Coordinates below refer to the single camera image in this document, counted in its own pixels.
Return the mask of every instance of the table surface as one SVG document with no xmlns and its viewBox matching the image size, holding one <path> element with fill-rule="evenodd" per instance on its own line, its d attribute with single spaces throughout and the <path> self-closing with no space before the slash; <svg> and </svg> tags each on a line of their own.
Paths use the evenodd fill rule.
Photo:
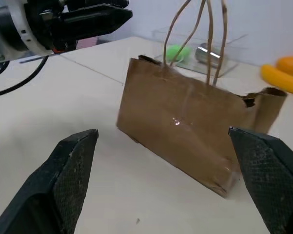
<svg viewBox="0 0 293 234">
<path fill-rule="evenodd" d="M 117 129 L 130 58 L 157 55 L 160 46 L 128 38 L 51 57 L 32 82 L 0 97 L 0 214 L 60 140 L 97 128 L 75 233 L 269 233 L 242 180 L 223 199 Z M 38 64 L 12 63 L 0 76 L 0 89 L 19 82 Z M 219 86 L 236 93 L 258 91 L 267 86 L 258 72 L 241 64 Z M 293 95 L 271 134 L 293 149 Z"/>
</svg>

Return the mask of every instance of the paper bag handle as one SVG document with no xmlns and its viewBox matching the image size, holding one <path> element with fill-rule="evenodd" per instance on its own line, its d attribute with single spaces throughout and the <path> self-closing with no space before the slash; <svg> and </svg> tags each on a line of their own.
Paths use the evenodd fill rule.
<svg viewBox="0 0 293 234">
<path fill-rule="evenodd" d="M 167 52 L 167 43 L 169 40 L 169 37 L 171 35 L 172 29 L 176 23 L 177 18 L 180 16 L 180 14 L 182 13 L 182 11 L 188 6 L 188 4 L 191 2 L 192 0 L 186 0 L 185 3 L 181 6 L 181 8 L 178 10 L 176 16 L 174 17 L 174 19 L 172 20 L 172 23 L 170 25 L 166 40 L 165 40 L 165 44 L 164 44 L 164 65 L 167 65 L 167 59 L 166 59 L 166 52 Z M 183 50 L 183 48 L 186 46 L 186 44 L 190 41 L 190 39 L 193 37 L 194 33 L 197 31 L 200 19 L 201 19 L 201 15 L 205 6 L 205 2 L 207 1 L 207 6 L 208 6 L 208 14 L 209 14 L 209 32 L 208 32 L 208 51 L 211 51 L 212 48 L 212 40 L 213 40 L 213 34 L 214 34 L 214 21 L 213 21 L 213 14 L 212 14 L 212 6 L 211 6 L 211 2 L 210 0 L 202 0 L 200 8 L 199 8 L 199 13 L 197 16 L 197 21 L 196 24 L 194 26 L 193 31 L 191 32 L 191 34 L 189 35 L 189 37 L 186 39 L 186 41 L 182 44 L 181 48 L 179 49 L 179 51 L 177 52 L 177 54 L 175 55 L 175 57 L 172 59 L 170 66 L 172 66 L 175 61 L 176 58 L 179 56 L 179 54 L 181 53 L 181 51 Z M 221 0 L 221 5 L 222 5 L 222 16 L 223 16 L 223 39 L 222 39 L 222 45 L 221 45 L 221 50 L 220 50 L 220 59 L 219 59 L 219 65 L 217 67 L 216 73 L 215 73 L 215 78 L 213 81 L 213 85 L 215 86 L 217 83 L 217 79 L 219 77 L 219 73 L 221 70 L 221 66 L 223 63 L 223 56 L 224 56 L 224 47 L 226 44 L 226 38 L 227 38 L 227 24 L 228 24 L 228 15 L 227 15 L 227 7 L 225 4 L 224 0 Z M 207 71 L 207 80 L 206 83 L 210 84 L 210 76 L 211 76 L 211 53 L 208 53 L 207 55 L 207 63 L 208 63 L 208 71 Z"/>
</svg>

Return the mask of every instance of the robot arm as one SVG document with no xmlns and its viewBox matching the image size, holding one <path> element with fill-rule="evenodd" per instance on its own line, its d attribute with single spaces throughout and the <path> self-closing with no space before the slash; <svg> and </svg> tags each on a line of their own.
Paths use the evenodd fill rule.
<svg viewBox="0 0 293 234">
<path fill-rule="evenodd" d="M 127 0 L 0 0 L 0 62 L 45 56 L 112 33 L 132 17 Z"/>
</svg>

